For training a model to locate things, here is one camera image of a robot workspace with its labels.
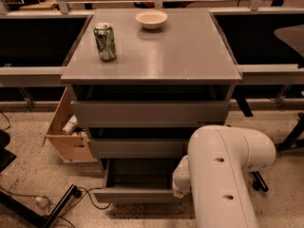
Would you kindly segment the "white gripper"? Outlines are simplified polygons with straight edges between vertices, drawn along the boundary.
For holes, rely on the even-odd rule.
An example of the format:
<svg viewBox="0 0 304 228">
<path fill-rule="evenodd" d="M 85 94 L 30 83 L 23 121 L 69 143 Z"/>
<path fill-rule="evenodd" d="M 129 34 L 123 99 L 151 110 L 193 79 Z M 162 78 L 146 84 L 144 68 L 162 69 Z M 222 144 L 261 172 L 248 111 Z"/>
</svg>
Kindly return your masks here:
<svg viewBox="0 0 304 228">
<path fill-rule="evenodd" d="M 172 190 L 176 198 L 182 199 L 190 191 L 189 159 L 185 155 L 172 175 Z"/>
</svg>

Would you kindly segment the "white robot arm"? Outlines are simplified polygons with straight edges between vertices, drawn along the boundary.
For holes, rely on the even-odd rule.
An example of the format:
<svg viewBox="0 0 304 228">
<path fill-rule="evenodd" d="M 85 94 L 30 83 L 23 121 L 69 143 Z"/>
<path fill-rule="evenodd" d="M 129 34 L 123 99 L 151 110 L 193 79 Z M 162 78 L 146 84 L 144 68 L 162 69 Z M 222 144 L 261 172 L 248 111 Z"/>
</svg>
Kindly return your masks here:
<svg viewBox="0 0 304 228">
<path fill-rule="evenodd" d="M 174 196 L 192 195 L 197 228 L 258 228 L 244 174 L 275 159 L 274 143 L 260 131 L 203 126 L 192 134 L 174 171 Z"/>
</svg>

